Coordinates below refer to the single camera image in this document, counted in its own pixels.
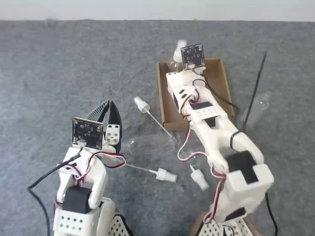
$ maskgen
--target black rubber band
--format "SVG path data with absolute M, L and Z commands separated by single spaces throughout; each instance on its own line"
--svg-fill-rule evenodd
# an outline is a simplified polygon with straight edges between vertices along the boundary
M 234 134 L 231 135 L 231 138 L 230 138 L 230 147 L 231 147 L 232 149 L 234 149 L 234 148 L 233 148 L 233 138 L 234 138 L 235 135 L 237 135 L 237 134 L 239 134 L 239 133 L 242 133 L 242 131 L 238 130 L 238 131 L 236 131 Z

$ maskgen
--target plastic bottle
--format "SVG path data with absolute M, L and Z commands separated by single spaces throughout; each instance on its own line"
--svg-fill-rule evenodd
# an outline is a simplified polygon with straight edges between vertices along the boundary
M 150 155 L 162 152 L 175 152 L 176 141 L 167 134 L 149 134 L 135 136 L 122 143 L 122 154 L 130 153 L 134 156 Z
M 252 103 L 252 109 L 246 123 L 247 130 L 252 129 L 255 126 L 255 124 L 257 124 L 257 122 L 266 113 L 266 111 L 269 108 L 270 98 L 271 98 L 270 91 L 260 93 L 256 96 Z M 248 109 L 249 107 L 244 111 L 242 116 L 240 116 L 241 118 L 238 121 L 238 127 L 243 127 Z
M 178 40 L 177 48 L 174 52 L 173 61 L 170 64 L 172 72 L 181 72 L 184 70 L 181 48 L 187 46 L 186 40 Z

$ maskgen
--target brown cardboard tray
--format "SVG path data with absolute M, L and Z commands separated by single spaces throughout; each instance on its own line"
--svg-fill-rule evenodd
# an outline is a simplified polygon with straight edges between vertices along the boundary
M 187 130 L 187 121 L 183 120 L 178 113 L 171 95 L 167 91 L 166 72 L 164 64 L 169 62 L 160 62 L 157 64 L 158 92 L 161 107 L 162 124 L 167 130 L 184 131 Z M 221 59 L 206 59 L 206 69 L 204 75 L 211 88 L 222 98 L 231 102 L 230 91 L 227 84 L 225 69 Z M 216 96 L 220 106 L 226 111 L 229 117 L 234 116 L 233 108 L 222 102 Z

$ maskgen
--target robotic arm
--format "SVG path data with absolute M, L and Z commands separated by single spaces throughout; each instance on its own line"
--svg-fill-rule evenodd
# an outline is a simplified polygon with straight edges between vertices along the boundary
M 103 132 L 102 122 L 109 108 L 109 124 Z M 88 119 L 73 119 L 73 144 L 63 161 L 77 153 L 80 158 L 59 169 L 55 236 L 108 235 L 116 207 L 111 199 L 102 197 L 108 180 L 104 165 L 108 159 L 114 162 L 116 157 L 123 158 L 118 154 L 121 138 L 121 118 L 113 102 L 101 104 Z
M 182 55 L 191 48 L 182 48 Z M 189 128 L 195 131 L 203 144 L 212 172 L 222 177 L 204 222 L 210 223 L 214 219 L 223 223 L 243 218 L 261 203 L 274 182 L 273 175 L 264 164 L 259 148 L 234 126 L 205 87 L 205 78 L 199 75 L 205 69 L 204 65 L 194 69 L 192 64 L 192 70 L 190 66 L 189 61 L 184 60 L 187 70 L 167 73 L 166 78 L 168 92 L 178 112 L 189 121 Z M 224 158 L 220 150 L 225 147 L 237 152 Z

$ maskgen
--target perforated base plate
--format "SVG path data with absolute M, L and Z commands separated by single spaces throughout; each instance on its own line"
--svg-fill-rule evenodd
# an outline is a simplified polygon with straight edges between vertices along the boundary
M 124 220 L 120 215 L 115 215 L 110 230 L 108 232 L 109 236 L 129 236 L 129 232 L 124 223 Z
M 245 221 L 229 221 L 223 224 L 203 224 L 198 236 L 254 236 L 246 225 Z

